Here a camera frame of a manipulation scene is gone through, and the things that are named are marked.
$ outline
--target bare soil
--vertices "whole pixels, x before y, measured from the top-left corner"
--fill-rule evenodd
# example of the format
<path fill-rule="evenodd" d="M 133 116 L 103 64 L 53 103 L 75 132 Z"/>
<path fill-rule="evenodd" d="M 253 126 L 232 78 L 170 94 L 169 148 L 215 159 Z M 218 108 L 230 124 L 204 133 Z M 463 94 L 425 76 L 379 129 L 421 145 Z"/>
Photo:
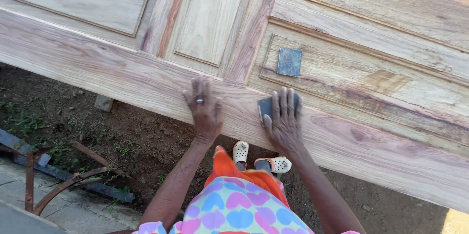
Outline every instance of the bare soil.
<path fill-rule="evenodd" d="M 109 184 L 131 190 L 130 207 L 145 210 L 161 182 L 194 137 L 191 125 L 115 101 L 111 112 L 93 107 L 97 94 L 22 69 L 0 68 L 0 128 L 31 145 L 51 147 L 50 164 L 71 172 L 99 164 L 68 145 L 78 140 L 116 168 L 140 182 L 126 185 L 121 177 Z M 232 151 L 235 139 L 220 136 L 216 144 Z M 197 195 L 212 169 L 213 148 L 192 180 L 183 209 Z M 276 153 L 251 146 L 248 168 L 259 157 Z M 447 209 L 408 195 L 322 168 L 357 215 L 367 233 L 440 233 Z M 316 233 L 320 220 L 296 169 L 282 176 L 291 209 Z"/>

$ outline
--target elderly woman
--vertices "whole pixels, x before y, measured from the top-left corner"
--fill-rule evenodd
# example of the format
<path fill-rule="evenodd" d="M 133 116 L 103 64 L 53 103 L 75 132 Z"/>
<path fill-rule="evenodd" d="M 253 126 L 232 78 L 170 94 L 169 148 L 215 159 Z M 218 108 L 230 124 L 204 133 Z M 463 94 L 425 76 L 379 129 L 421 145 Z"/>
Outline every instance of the elderly woman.
<path fill-rule="evenodd" d="M 294 112 L 293 90 L 274 92 L 273 117 L 265 115 L 267 136 L 284 157 L 261 158 L 255 170 L 246 170 L 249 145 L 239 141 L 233 160 L 221 146 L 215 149 L 213 172 L 204 189 L 187 207 L 184 219 L 174 224 L 195 172 L 221 132 L 222 100 L 212 95 L 211 79 L 192 80 L 192 93 L 183 91 L 192 111 L 196 137 L 169 173 L 140 219 L 136 234 L 269 233 L 312 234 L 313 231 L 290 210 L 283 184 L 272 172 L 283 173 L 296 166 L 327 234 L 365 234 L 360 222 L 329 183 L 304 147 L 301 117 L 303 99 Z"/>

